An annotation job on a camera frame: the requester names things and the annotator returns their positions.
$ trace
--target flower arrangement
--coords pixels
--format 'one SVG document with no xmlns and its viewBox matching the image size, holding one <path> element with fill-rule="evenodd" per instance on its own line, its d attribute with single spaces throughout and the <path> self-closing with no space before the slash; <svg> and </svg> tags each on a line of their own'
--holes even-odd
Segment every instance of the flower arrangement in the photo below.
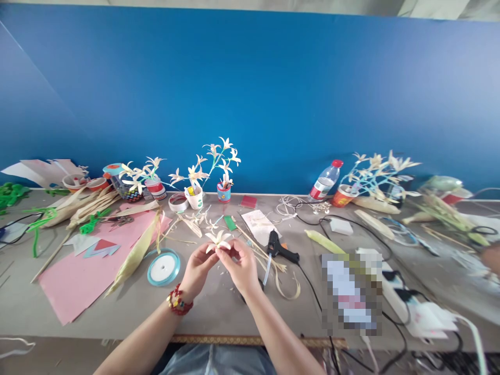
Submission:
<svg viewBox="0 0 500 375">
<path fill-rule="evenodd" d="M 188 177 L 184 177 L 179 175 L 179 169 L 177 168 L 177 171 L 175 173 L 169 174 L 168 176 L 171 177 L 170 183 L 173 185 L 176 182 L 182 181 L 189 179 L 191 186 L 193 187 L 194 190 L 196 190 L 196 186 L 199 186 L 200 188 L 203 188 L 205 186 L 205 183 L 207 180 L 210 178 L 211 173 L 215 169 L 215 167 L 222 168 L 224 170 L 224 175 L 223 175 L 223 180 L 221 179 L 221 183 L 225 187 L 229 187 L 230 185 L 233 185 L 233 180 L 229 178 L 229 172 L 233 172 L 232 169 L 229 167 L 229 163 L 231 161 L 236 162 L 236 165 L 238 166 L 241 160 L 237 157 L 238 155 L 238 150 L 236 148 L 231 147 L 233 144 L 229 143 L 229 138 L 226 140 L 222 137 L 219 137 L 222 139 L 223 145 L 216 145 L 216 144 L 209 144 L 209 145 L 204 145 L 203 147 L 207 146 L 210 151 L 207 152 L 207 155 L 212 155 L 213 161 L 212 161 L 212 167 L 210 169 L 209 173 L 205 173 L 202 170 L 201 163 L 208 160 L 204 157 L 200 157 L 199 155 L 196 155 L 198 158 L 198 162 L 196 165 L 193 165 L 191 168 L 188 168 Z M 224 152 L 226 150 L 230 150 L 231 157 L 224 158 Z M 203 185 L 200 185 L 198 180 L 205 179 L 203 182 Z"/>
<path fill-rule="evenodd" d="M 142 168 L 134 168 L 131 169 L 129 167 L 131 161 L 129 161 L 127 164 L 122 164 L 123 171 L 120 172 L 118 175 L 119 178 L 121 178 L 123 175 L 127 175 L 132 178 L 132 181 L 123 181 L 124 184 L 131 185 L 130 186 L 130 191 L 134 189 L 138 189 L 139 194 L 142 194 L 142 190 L 146 187 L 142 183 L 146 180 L 153 180 L 153 181 L 159 181 L 159 177 L 156 175 L 156 171 L 158 170 L 158 167 L 160 165 L 160 161 L 165 160 L 165 159 L 160 159 L 159 157 L 156 157 L 154 159 L 151 159 L 150 157 L 147 157 L 149 160 L 146 162 L 146 165 Z M 169 183 L 160 181 L 162 184 L 170 186 L 171 188 L 174 187 Z"/>
<path fill-rule="evenodd" d="M 403 158 L 396 158 L 392 155 L 392 150 L 389 152 L 389 157 L 384 161 L 384 157 L 381 154 L 374 154 L 373 157 L 367 157 L 366 155 L 359 155 L 354 153 L 354 156 L 358 160 L 354 163 L 354 167 L 351 171 L 345 175 L 340 184 L 344 183 L 345 179 L 349 182 L 355 181 L 354 185 L 351 187 L 351 193 L 353 194 L 363 194 L 368 193 L 371 197 L 375 199 L 387 202 L 387 203 L 397 203 L 394 199 L 387 197 L 379 188 L 380 185 L 389 184 L 392 186 L 399 186 L 399 178 L 396 176 L 403 169 L 417 166 L 421 163 L 412 162 L 410 158 L 406 160 Z M 368 161 L 370 166 L 366 169 L 361 169 L 360 164 Z M 419 196 L 417 192 L 407 192 L 399 186 L 401 192 L 396 195 L 396 197 L 406 195 Z"/>
</svg>

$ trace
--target pink cardstock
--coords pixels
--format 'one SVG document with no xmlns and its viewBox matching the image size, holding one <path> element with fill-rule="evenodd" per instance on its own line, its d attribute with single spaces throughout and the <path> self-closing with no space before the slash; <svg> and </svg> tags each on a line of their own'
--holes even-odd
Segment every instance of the pink cardstock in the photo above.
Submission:
<svg viewBox="0 0 500 375">
<path fill-rule="evenodd" d="M 133 206 L 123 204 L 120 208 L 123 210 Z M 78 318 L 113 283 L 133 245 L 155 215 L 154 211 L 141 212 L 133 216 L 133 223 L 118 228 L 112 227 L 112 223 L 100 224 L 92 235 L 121 245 L 112 256 L 83 258 L 84 253 L 74 256 L 72 252 L 39 276 L 39 284 L 63 326 Z M 162 233 L 171 221 L 163 216 Z M 156 241 L 156 233 L 151 243 Z"/>
</svg>

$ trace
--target plastic bottle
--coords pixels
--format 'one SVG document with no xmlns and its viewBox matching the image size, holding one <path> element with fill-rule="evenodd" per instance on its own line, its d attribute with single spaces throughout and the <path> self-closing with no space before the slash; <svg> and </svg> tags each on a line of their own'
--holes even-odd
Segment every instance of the plastic bottle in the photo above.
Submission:
<svg viewBox="0 0 500 375">
<path fill-rule="evenodd" d="M 340 167 L 344 165 L 341 160 L 334 160 L 332 165 L 319 175 L 316 183 L 309 193 L 310 202 L 320 202 L 328 195 L 330 189 L 335 185 L 340 174 Z"/>
</svg>

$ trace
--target black glue gun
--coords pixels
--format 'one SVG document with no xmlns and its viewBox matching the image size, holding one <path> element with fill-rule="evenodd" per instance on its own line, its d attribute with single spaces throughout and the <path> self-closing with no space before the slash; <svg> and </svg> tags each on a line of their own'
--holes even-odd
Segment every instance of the black glue gun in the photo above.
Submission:
<svg viewBox="0 0 500 375">
<path fill-rule="evenodd" d="M 301 259 L 301 256 L 297 253 L 292 253 L 288 251 L 280 244 L 280 238 L 275 230 L 269 233 L 269 243 L 267 244 L 267 253 L 271 254 L 274 258 L 277 255 L 281 255 L 285 259 L 288 259 L 290 262 L 298 264 L 298 261 Z"/>
</svg>

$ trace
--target bracelet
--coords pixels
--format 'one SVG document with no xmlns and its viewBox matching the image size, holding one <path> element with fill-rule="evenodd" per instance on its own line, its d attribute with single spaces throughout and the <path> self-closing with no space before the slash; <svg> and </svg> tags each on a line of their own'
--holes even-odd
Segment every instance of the bracelet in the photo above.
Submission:
<svg viewBox="0 0 500 375">
<path fill-rule="evenodd" d="M 189 310 L 193 307 L 193 303 L 184 303 L 181 298 L 182 291 L 179 290 L 179 286 L 181 284 L 177 284 L 176 288 L 170 292 L 167 297 L 168 307 L 179 316 L 186 315 Z"/>
</svg>

